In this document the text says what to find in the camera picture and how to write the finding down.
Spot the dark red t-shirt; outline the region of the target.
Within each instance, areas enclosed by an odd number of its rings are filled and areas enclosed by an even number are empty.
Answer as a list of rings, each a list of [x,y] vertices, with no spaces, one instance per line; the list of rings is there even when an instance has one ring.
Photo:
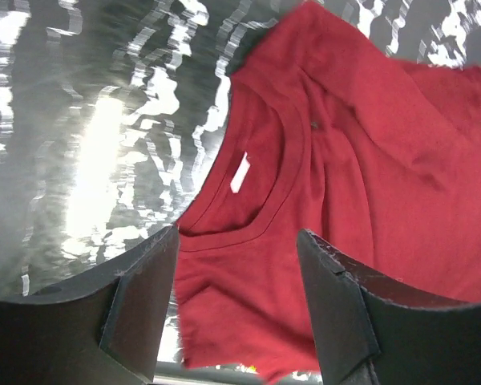
[[[224,142],[179,221],[187,368],[316,371],[296,237],[481,301],[481,69],[386,57],[313,1],[232,77]]]

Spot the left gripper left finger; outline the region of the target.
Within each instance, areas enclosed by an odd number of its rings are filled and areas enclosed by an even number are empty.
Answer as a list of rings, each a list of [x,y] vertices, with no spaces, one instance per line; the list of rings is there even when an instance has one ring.
[[[179,248],[168,226],[26,297],[0,300],[0,384],[149,384]]]

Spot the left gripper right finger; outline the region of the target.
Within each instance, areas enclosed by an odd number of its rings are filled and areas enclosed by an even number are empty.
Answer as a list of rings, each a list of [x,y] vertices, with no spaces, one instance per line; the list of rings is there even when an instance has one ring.
[[[415,289],[297,235],[326,384],[481,384],[481,302]]]

